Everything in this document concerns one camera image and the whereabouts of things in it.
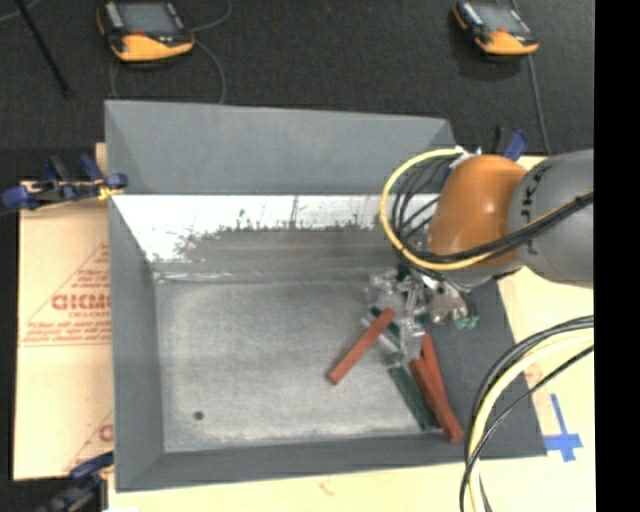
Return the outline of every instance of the red stick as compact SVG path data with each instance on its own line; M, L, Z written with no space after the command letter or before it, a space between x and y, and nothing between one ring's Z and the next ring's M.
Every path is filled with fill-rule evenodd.
M365 331L362 337L351 347L346 356L336 365L336 367L328 375L328 378L334 384L338 384L343 377L353 368L358 360L364 355L367 349L373 345L378 336L389 327L389 324L396 316L391 308L385 308L380 316L375 319L371 326Z
M411 361L409 368L438 424L443 428L447 440L450 443L462 441L464 432L449 405L436 351L428 333L422 339L422 356Z

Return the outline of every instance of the yellow cable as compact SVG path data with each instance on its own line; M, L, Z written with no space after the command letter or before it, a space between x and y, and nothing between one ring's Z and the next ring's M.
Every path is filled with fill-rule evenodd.
M384 229L384 232L387 235L387 238L389 239L389 241L393 244L393 246L396 249L398 249L398 251L400 251L400 253L407 260L409 260L411 263L413 263L414 265L416 265L416 266L418 266L420 268L425 268L425 269L430 269L430 270L458 270L458 269L469 267L471 265L474 265L475 263L479 263L479 262L484 261L486 259L489 259L494 255L493 251L489 251L489 252L486 252L484 254L480 254L478 256L473 256L473 257L466 258L466 259L463 259L463 260L460 260L460 261L456 261L456 262L435 263L433 261L429 261L429 260L425 260L425 259L419 258L415 254L413 254L409 250L408 247L405 247L405 245L400 241L400 239L393 232L393 228L391 226L391 223L389 221L389 217L387 215L387 199L389 197L389 193L391 191L391 188L393 187L393 185L395 185L396 181L398 181L398 178L400 176L402 176L402 174L404 174L404 172L406 172L408 169L410 169L411 167L413 167L414 165L416 165L416 164L418 164L420 162L424 162L425 160L428 160L430 158L437 158L437 157L440 157L440 156L454 156L454 155L462 155L462 153L459 150L455 150L455 149L436 149L436 150L427 151L426 153L422 153L422 154L420 154L418 156L415 156L412 159L407 160L400 167L398 167L391 174L391 176L389 177L389 179L385 183L384 188L382 189L382 194L380 196L380 221L382 222L382 227ZM565 206L565 205L560 205L557 208L549 210L544 215L541 215L540 217L538 217L538 218L534 219L533 221L529 222L528 224L525 224L520 229L514 231L512 234L520 233L521 231L524 231L525 229L529 229L534 224L543 222L548 217L554 215L556 213L556 211L559 210L560 208L562 208L563 206Z
M498 398L502 395L502 392L522 373L529 365L539 361L540 359L548 356L549 354L566 348L569 345L578 345L580 343L588 342L593 344L593 336L574 335L571 337L563 337L558 340L556 338L550 338L544 342L543 345L536 347L532 351L525 354L520 358L513 366L509 367L498 380L491 386L491 389L487 392L485 399L482 401L482 405L478 410L470 435L469 451L467 457L470 457L474 452L478 444L480 443L484 434L485 426L489 415L493 409ZM580 350L584 350L587 346L580 347ZM477 460L476 465L471 471L469 478L469 494L471 495L471 503L473 510L476 512L485 511L484 500L482 498L482 492L480 490L480 470L478 469L480 459Z

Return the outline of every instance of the blue clamp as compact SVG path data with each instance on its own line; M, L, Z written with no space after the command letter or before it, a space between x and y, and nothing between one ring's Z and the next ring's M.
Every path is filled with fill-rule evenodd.
M529 146L529 139L527 135L517 127L513 127L513 135L509 147L504 152L504 157L509 160L517 161L526 151Z
M104 176L98 164L88 154L78 158L78 165L89 182L72 183L72 177L58 155L49 158L44 170L45 180L27 188L19 185L2 193L2 203L10 209L35 210L41 206L65 201L78 201L100 196L105 190L122 190L129 184L124 174Z
M89 504L91 510L105 510L107 481L100 471L113 463L113 452L107 452L75 467L69 473L73 485L56 494L35 512L80 512L88 510Z

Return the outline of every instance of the black carpet floor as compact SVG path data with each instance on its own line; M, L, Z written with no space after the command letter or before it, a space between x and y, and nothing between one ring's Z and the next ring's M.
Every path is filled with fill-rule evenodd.
M111 74L97 1L25 0L74 92L65 98L14 1L0 0L0 188L41 177L53 153L73 159L103 140L103 101L114 95L219 102L224 94L233 105L441 117L459 144L485 151L499 126L524 130L533 154L594 144L594 0L521 0L541 46L515 64L480 56L451 0L231 0L228 19L198 31L199 45L175 65ZM174 3L190 26L227 9L223 0ZM16 237L15 216L0 217L2 511L30 510L64 484L10 481Z

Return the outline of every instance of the blue tape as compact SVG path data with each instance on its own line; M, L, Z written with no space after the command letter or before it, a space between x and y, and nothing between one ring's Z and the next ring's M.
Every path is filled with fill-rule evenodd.
M562 417L562 411L560 411L560 403L555 393L551 394L551 403L553 404L553 410L558 418L560 424L560 434L544 436L545 448L548 451L558 450L562 455L564 462L571 462L576 460L574 449L582 448L583 444L578 434L570 434L567 430L567 425Z

